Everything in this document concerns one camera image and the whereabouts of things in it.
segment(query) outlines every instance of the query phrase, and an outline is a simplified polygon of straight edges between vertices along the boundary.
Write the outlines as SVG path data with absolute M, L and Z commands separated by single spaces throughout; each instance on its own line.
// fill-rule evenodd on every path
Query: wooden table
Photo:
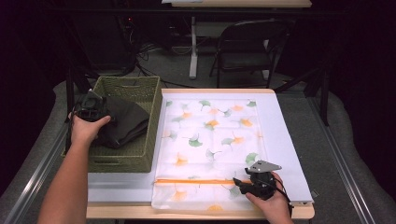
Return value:
M 266 89 L 163 89 L 163 93 L 274 93 Z M 315 215 L 312 203 L 295 203 L 293 219 L 310 219 Z M 88 204 L 87 218 L 120 219 L 199 219 L 199 220 L 250 220 L 265 219 L 262 212 L 252 211 L 172 211 L 153 209 L 150 202 Z

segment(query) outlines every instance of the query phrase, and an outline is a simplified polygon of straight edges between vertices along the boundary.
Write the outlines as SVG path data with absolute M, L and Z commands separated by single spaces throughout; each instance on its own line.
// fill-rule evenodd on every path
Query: hand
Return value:
M 79 118 L 78 116 L 73 116 L 71 136 L 72 144 L 82 144 L 84 147 L 88 147 L 93 139 L 95 139 L 100 128 L 107 124 L 110 120 L 110 116 L 105 116 L 96 122 L 88 122 Z
M 274 178 L 282 182 L 280 176 L 272 172 Z M 282 189 L 282 185 L 276 181 L 276 187 Z M 275 191 L 274 196 L 266 201 L 247 193 L 246 197 L 254 204 L 256 204 L 264 213 L 265 217 L 271 224 L 289 224 L 293 223 L 290 217 L 288 202 L 286 198 L 279 192 Z

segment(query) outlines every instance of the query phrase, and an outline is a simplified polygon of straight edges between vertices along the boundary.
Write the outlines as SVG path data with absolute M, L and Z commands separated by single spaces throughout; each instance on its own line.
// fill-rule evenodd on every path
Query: patterned cloth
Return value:
M 266 159 L 254 100 L 168 99 L 151 204 L 157 209 L 253 209 L 233 177 L 248 180 L 245 168 Z

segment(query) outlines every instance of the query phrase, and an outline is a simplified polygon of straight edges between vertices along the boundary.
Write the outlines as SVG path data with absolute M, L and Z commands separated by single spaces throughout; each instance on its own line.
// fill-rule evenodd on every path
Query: white desk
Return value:
M 309 0 L 203 0 L 201 3 L 172 3 L 173 7 L 311 7 L 312 3 Z M 196 79 L 198 54 L 196 48 L 196 21 L 191 19 L 191 64 L 190 64 L 190 78 Z

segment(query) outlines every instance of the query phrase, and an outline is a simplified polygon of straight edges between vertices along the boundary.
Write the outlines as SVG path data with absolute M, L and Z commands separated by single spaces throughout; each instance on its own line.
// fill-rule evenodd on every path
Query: ginkgo leaf print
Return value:
M 221 144 L 222 145 L 231 145 L 233 143 L 233 138 L 224 138 L 222 141 L 221 141 Z
M 215 130 L 215 126 L 216 126 L 216 125 L 219 125 L 219 122 L 218 122 L 217 120 L 215 120 L 215 119 L 212 119 L 212 120 L 210 120 L 209 122 L 204 123 L 204 125 L 205 125 L 205 127 L 206 127 L 208 130 L 213 131 L 213 130 Z
M 235 136 L 235 134 L 233 134 L 233 138 L 224 138 L 221 141 L 222 145 L 229 145 L 231 147 L 231 144 L 241 144 L 245 141 L 245 138 L 243 136 Z
M 175 141 L 177 139 L 177 132 L 173 130 L 164 132 L 163 138 L 171 138 L 172 140 Z
M 251 127 L 253 126 L 253 123 L 249 120 L 249 119 L 241 119 L 239 121 L 242 125 L 246 126 L 246 127 Z
M 186 110 L 187 108 L 189 108 L 188 104 L 182 104 L 181 105 L 181 109 L 183 109 L 183 111 Z
M 256 106 L 256 101 L 249 100 L 247 106 L 249 106 L 249 107 L 254 107 L 254 106 Z
M 215 154 L 216 153 L 219 153 L 219 152 L 221 152 L 221 151 L 217 151 L 217 152 L 212 152 L 212 151 L 210 151 L 209 150 L 209 148 L 206 150 L 206 158 L 209 160 L 209 161 L 214 161 L 215 160 Z
M 187 191 L 176 190 L 175 194 L 172 196 L 172 201 L 181 202 L 184 201 L 186 197 L 187 197 Z
M 233 186 L 231 189 L 229 189 L 229 191 L 230 191 L 230 199 L 234 199 L 239 195 L 241 195 L 241 190 L 237 186 Z
M 210 106 L 210 102 L 208 102 L 207 100 L 202 100 L 202 101 L 200 101 L 199 102 L 201 105 L 202 105 L 202 107 L 201 107 L 201 111 L 202 111 L 202 109 L 204 108 L 204 106 Z
M 184 119 L 188 119 L 192 116 L 191 112 L 183 112 L 183 114 L 179 117 L 172 119 L 173 122 L 181 122 Z
M 207 208 L 207 211 L 224 211 L 224 209 L 218 204 L 213 204 Z
M 211 114 L 211 115 L 217 115 L 218 112 L 219 112 L 219 110 L 218 110 L 217 108 L 212 107 L 212 108 L 209 110 L 209 112 L 207 112 L 207 113 L 208 113 L 208 114 Z
M 231 109 L 228 109 L 226 111 L 221 111 L 224 114 L 224 118 L 228 118 L 231 116 L 231 114 L 233 113 L 233 111 Z
M 233 110 L 233 111 L 241 111 L 243 109 L 244 109 L 244 107 L 241 105 L 234 105 L 233 107 L 231 107 L 231 110 Z
M 195 134 L 189 139 L 189 145 L 192 147 L 200 147 L 203 143 L 199 141 L 199 134 Z
M 247 165 L 252 165 L 255 161 L 256 161 L 256 157 L 259 154 L 255 153 L 255 152 L 251 152 L 247 155 L 247 158 L 245 159 L 245 162 L 247 163 Z
M 175 163 L 176 166 L 182 166 L 185 165 L 189 162 L 189 160 L 183 156 L 180 155 L 180 153 L 177 153 L 177 161 Z

